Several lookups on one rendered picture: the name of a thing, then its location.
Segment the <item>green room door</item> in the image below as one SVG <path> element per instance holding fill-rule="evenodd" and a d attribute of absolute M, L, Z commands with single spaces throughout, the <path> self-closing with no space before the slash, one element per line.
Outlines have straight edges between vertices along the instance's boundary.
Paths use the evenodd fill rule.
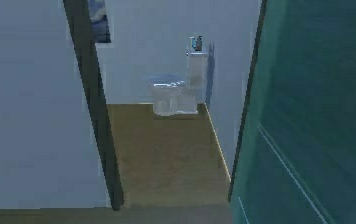
<path fill-rule="evenodd" d="M 232 224 L 356 224 L 356 0 L 262 0 Z"/>

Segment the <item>white toilet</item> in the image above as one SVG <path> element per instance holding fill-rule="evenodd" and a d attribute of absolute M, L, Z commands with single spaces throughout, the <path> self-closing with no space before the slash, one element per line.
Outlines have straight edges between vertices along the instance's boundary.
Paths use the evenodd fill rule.
<path fill-rule="evenodd" d="M 148 77 L 153 112 L 159 116 L 197 114 L 197 105 L 205 84 L 208 51 L 187 53 L 187 70 L 184 77 L 159 74 Z"/>

